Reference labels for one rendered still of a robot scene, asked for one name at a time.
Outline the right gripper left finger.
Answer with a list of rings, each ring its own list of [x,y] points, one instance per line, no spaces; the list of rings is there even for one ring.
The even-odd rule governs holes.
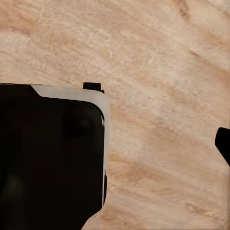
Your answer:
[[[24,146],[20,127],[0,133],[0,185]]]

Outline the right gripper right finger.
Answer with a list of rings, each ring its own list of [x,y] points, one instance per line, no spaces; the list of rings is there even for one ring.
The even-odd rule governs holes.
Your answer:
[[[223,127],[218,129],[215,145],[230,166],[230,129]]]

